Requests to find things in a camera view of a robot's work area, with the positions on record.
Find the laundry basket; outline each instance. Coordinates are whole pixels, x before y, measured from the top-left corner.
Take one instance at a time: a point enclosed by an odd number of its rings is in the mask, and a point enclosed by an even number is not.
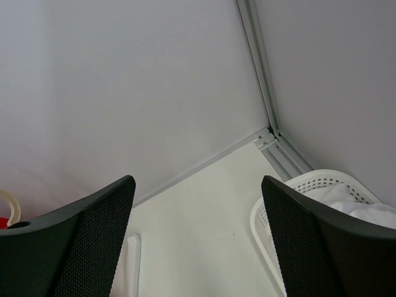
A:
[[[327,187],[339,183],[345,184],[348,192],[356,199],[356,202],[367,204],[381,203],[378,198],[376,198],[355,178],[335,170],[314,170],[285,182],[286,185],[302,194],[313,189],[319,189],[321,187]],[[271,230],[262,197],[253,206],[250,216],[250,226],[260,252],[262,253],[266,263],[268,263],[273,277],[277,281],[280,289],[286,296],[286,290],[283,284],[275,247],[273,246]]]

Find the white cloth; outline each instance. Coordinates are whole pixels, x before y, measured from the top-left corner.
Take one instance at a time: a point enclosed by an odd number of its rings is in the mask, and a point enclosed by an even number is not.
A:
[[[396,229],[396,209],[394,207],[382,203],[359,203],[348,192],[344,184],[313,189],[305,195],[352,217]]]

